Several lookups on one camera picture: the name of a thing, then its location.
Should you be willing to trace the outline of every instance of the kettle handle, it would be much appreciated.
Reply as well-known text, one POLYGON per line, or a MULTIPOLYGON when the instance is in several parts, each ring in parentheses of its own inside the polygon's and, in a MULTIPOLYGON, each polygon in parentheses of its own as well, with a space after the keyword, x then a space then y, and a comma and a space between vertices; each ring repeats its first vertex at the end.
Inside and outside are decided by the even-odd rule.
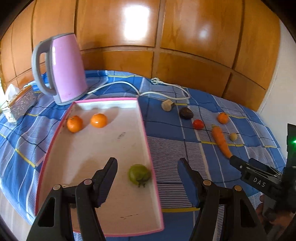
POLYGON ((33 77, 36 81, 36 84, 38 86, 38 88, 40 89, 41 92, 43 92, 46 95, 57 95, 57 92, 54 88, 53 85, 53 81, 52 81, 52 75, 51 73, 51 69, 50 69, 50 61, 51 61, 51 45, 52 45, 52 39, 46 39, 42 42, 40 42, 34 49, 33 53, 32 53, 32 58, 31 58, 31 65, 32 65, 32 72, 33 72, 33 77), (51 86, 51 88, 48 88, 42 77, 41 77, 41 73, 40 73, 40 68, 39 68, 39 61, 40 61, 40 55, 42 53, 45 53, 45 64, 46 64, 46 68, 47 68, 47 73, 48 73, 48 81, 49 84, 51 86))

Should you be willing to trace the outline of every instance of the pink tray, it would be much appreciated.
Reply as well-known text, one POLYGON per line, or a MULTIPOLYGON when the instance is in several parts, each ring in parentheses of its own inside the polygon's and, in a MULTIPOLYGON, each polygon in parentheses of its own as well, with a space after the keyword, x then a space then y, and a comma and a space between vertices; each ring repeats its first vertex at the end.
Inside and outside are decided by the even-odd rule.
MULTIPOLYGON (((91 178, 110 157, 118 161, 118 171, 105 203, 96 209, 105 236, 136 236, 164 229, 141 110, 136 98, 108 98, 75 101, 62 118, 41 169, 36 214, 55 184, 74 186, 91 178), (90 125, 93 114, 103 113, 108 125, 90 125), (68 131, 69 116, 83 119, 84 128, 68 131), (152 170, 145 188, 131 183, 128 170, 143 164, 152 170)), ((71 209, 73 230, 79 232, 76 209, 71 209)))

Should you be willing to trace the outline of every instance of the decorative box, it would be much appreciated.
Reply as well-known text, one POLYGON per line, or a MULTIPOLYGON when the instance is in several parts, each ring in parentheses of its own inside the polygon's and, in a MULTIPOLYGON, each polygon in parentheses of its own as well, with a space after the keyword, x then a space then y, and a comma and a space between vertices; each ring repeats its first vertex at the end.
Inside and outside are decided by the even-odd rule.
POLYGON ((14 99, 3 104, 2 111, 8 122, 19 124, 27 110, 36 103, 37 96, 32 86, 27 86, 14 99))

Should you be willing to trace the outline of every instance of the bed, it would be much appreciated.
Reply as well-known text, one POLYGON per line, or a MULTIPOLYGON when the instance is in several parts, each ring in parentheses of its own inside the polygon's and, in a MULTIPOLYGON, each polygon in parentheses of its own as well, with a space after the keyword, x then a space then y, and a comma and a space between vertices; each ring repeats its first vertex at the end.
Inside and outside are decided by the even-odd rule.
MULTIPOLYGON (((171 97, 185 97, 178 88, 153 85, 149 79, 128 72, 86 71, 86 77, 90 90, 105 83, 126 81, 141 93, 157 91, 171 97)), ((256 112, 199 90, 185 89, 191 98, 173 101, 175 106, 170 112, 162 110, 161 103, 165 98, 161 96, 150 94, 138 98, 164 212, 165 230, 157 234, 117 239, 188 240, 197 210, 187 199, 177 173, 176 163, 181 157, 185 157, 204 179, 228 188, 240 185, 254 207, 260 203, 259 191, 242 182, 240 172, 220 152, 211 134, 212 124, 222 128, 234 155, 245 161, 255 158, 280 171, 285 166, 277 141, 256 112), (178 111, 182 107, 188 107, 193 112, 192 120, 179 117, 178 111), (221 112, 230 117, 226 125, 216 120, 221 112), (205 128, 193 129, 195 119, 201 119, 205 128), (238 138, 234 142, 229 139, 231 133, 237 133, 238 138)), ((136 92, 128 85, 115 84, 86 95, 84 99, 109 97, 136 97, 136 92)), ((8 123, 3 114, 0 116, 1 189, 15 210, 30 224, 35 219, 36 191, 44 156, 68 107, 56 105, 52 97, 39 92, 37 103, 18 126, 8 123)), ((223 206, 219 208, 216 237, 221 232, 222 219, 223 206)), ((75 239, 80 240, 81 236, 75 233, 75 239)))

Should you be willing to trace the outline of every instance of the wooden panel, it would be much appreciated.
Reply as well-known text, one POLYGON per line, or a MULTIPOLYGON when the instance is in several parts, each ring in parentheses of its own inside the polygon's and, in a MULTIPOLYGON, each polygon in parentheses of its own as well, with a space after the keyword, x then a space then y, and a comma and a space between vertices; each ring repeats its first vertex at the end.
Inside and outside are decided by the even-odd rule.
MULTIPOLYGON (((46 67, 44 63, 40 64, 40 72, 44 74, 46 72, 46 67)), ((32 70, 26 71, 26 73, 17 76, 17 82, 20 88, 23 88, 26 84, 34 80, 32 70)))
POLYGON ((223 98, 257 111, 265 96, 265 92, 266 90, 255 82, 231 74, 229 85, 223 98))
POLYGON ((15 19, 12 30, 12 54, 15 73, 19 75, 31 68, 31 23, 35 1, 15 19))
POLYGON ((241 18, 242 0, 166 1, 161 47, 232 67, 241 18))
POLYGON ((33 47, 57 34, 74 32, 76 0, 37 0, 33 15, 33 47))
POLYGON ((242 43, 235 70, 267 89, 279 41, 279 18, 260 0, 246 0, 242 43))
POLYGON ((160 0, 80 0, 77 38, 81 50, 118 46, 154 46, 160 0))
POLYGON ((11 38, 12 38, 12 27, 10 25, 6 33, 1 40, 1 66, 2 75, 4 82, 8 83, 11 81, 15 75, 15 68, 13 65, 12 50, 11 50, 11 38))
POLYGON ((151 78, 152 51, 116 50, 82 54, 84 68, 127 71, 151 78))
POLYGON ((17 83, 17 80, 16 80, 16 79, 14 79, 14 80, 10 81, 9 83, 7 83, 7 87, 8 87, 10 84, 13 84, 15 87, 18 87, 18 88, 19 88, 19 86, 18 86, 18 83, 17 83))
POLYGON ((230 75, 223 66, 211 65, 183 56, 160 53, 157 77, 172 84, 221 96, 230 75))

